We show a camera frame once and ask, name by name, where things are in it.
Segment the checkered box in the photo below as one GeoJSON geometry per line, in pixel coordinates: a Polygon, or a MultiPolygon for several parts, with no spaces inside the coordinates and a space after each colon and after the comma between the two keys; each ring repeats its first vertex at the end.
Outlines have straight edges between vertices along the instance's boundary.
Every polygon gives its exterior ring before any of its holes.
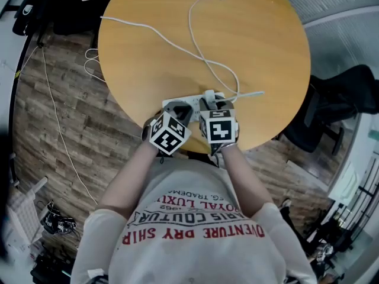
{"type": "Polygon", "coordinates": [[[235,111],[233,109],[200,111],[200,130],[209,144],[235,142],[235,111]]]}
{"type": "Polygon", "coordinates": [[[151,126],[150,143],[168,155],[180,148],[191,135],[191,130],[168,112],[163,112],[151,126]]]}

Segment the white power strip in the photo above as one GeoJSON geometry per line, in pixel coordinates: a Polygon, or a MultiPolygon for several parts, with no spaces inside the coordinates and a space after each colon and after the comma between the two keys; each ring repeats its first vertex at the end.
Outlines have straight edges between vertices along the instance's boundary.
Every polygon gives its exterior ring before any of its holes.
{"type": "MultiPolygon", "coordinates": [[[[222,92],[216,92],[215,95],[225,98],[224,93],[222,92]]],[[[200,105],[199,100],[201,98],[205,98],[204,95],[195,95],[195,96],[187,96],[187,97],[181,97],[181,98],[174,98],[174,99],[167,99],[162,101],[162,108],[164,108],[167,104],[169,104],[172,101],[182,101],[186,102],[187,104],[190,104],[193,109],[193,114],[191,116],[190,122],[196,122],[199,121],[200,116],[200,105]]]]}

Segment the table top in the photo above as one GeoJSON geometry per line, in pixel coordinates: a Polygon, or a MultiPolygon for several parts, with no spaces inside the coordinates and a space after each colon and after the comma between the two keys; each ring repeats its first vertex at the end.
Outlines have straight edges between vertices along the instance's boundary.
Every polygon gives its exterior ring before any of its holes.
{"type": "MultiPolygon", "coordinates": [[[[188,10],[195,1],[111,0],[104,16],[151,25],[197,54],[188,29],[188,10]]],[[[241,93],[265,91],[235,103],[239,147],[251,149],[280,133],[300,108],[310,76],[307,37],[289,1],[204,0],[192,10],[192,29],[205,58],[238,75],[241,93]]],[[[170,46],[148,28],[102,20],[98,47],[112,95],[139,126],[161,109],[164,99],[207,89],[233,95],[202,60],[170,46]]],[[[212,67],[236,89],[227,70],[212,67]]],[[[189,125],[192,136],[182,148],[208,153],[198,127],[198,122],[189,125]]]]}

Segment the white t-shirt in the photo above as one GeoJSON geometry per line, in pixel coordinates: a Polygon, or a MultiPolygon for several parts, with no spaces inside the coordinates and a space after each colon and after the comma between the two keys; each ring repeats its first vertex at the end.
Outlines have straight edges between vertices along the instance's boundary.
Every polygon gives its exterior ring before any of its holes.
{"type": "Polygon", "coordinates": [[[165,158],[148,174],[129,220],[100,209],[85,222],[72,284],[102,269],[119,283],[317,283],[297,237],[274,204],[251,219],[227,172],[165,158]]]}

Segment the wooden floor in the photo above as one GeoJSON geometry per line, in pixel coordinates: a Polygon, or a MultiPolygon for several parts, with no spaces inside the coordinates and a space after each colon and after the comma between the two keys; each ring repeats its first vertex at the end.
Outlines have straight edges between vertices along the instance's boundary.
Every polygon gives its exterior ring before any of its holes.
{"type": "MultiPolygon", "coordinates": [[[[44,41],[47,74],[63,136],[83,182],[99,200],[109,181],[140,144],[140,128],[113,100],[106,84],[84,72],[84,53],[90,46],[90,33],[66,37],[48,32],[44,41]]],[[[35,41],[32,41],[27,56],[34,47],[35,41]]],[[[93,70],[100,75],[98,66],[93,70]]],[[[47,176],[49,181],[37,194],[36,204],[42,208],[54,200],[63,214],[76,220],[82,234],[83,222],[94,210],[95,203],[78,181],[65,153],[40,49],[33,54],[18,82],[13,136],[17,154],[15,169],[21,190],[47,176]]],[[[283,137],[281,141],[269,141],[247,151],[246,156],[277,204],[286,197],[293,200],[291,216],[302,230],[317,217],[319,209],[330,205],[330,200],[294,173],[286,161],[291,158],[310,164],[325,180],[330,180],[346,152],[347,143],[348,138],[342,145],[342,154],[331,157],[333,144],[322,145],[315,154],[304,154],[283,137]]],[[[44,240],[64,244],[71,250],[75,250],[79,242],[73,234],[45,234],[44,240]]]]}

